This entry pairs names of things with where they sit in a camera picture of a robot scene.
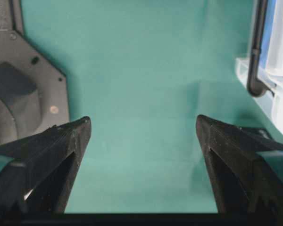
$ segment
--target metal bracket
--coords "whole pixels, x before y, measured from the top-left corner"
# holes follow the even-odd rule
[[[20,0],[0,0],[0,62],[8,62],[36,85],[42,116],[34,132],[17,137],[0,133],[0,144],[69,122],[66,78],[25,40]]]

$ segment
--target clear plastic container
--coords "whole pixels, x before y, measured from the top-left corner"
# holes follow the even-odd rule
[[[271,34],[264,34],[266,37],[263,37],[270,36],[264,68],[272,76],[283,76],[283,0],[273,1],[275,8],[274,14],[271,15],[273,16]]]
[[[256,7],[253,10],[251,29],[254,27],[255,13]],[[236,75],[244,87],[249,70],[251,37],[248,56],[236,59]],[[283,134],[283,0],[268,1],[257,78],[270,90],[262,97],[254,97],[254,100]]]

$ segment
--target green cloth background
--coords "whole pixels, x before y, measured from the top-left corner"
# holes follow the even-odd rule
[[[67,212],[216,212],[205,114],[283,136],[234,73],[251,0],[22,0],[26,37],[68,80],[92,138]]]

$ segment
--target screw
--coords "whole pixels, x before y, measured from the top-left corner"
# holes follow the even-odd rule
[[[50,107],[50,112],[52,113],[52,114],[57,114],[58,113],[58,107],[57,106],[51,106]]]
[[[12,33],[10,33],[9,34],[9,38],[11,39],[11,40],[16,40],[17,39],[17,35],[16,35],[16,33],[14,33],[14,32],[12,32]]]

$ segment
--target black bar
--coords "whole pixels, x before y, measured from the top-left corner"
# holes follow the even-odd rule
[[[263,223],[270,225],[268,216],[257,214],[24,214],[11,216],[3,221],[3,226],[91,226],[109,224],[148,223],[176,225],[222,225],[245,226]]]
[[[262,96],[268,89],[267,86],[257,78],[267,4],[268,0],[258,0],[256,11],[257,17],[254,24],[254,32],[250,50],[250,66],[247,80],[247,90],[253,97]]]

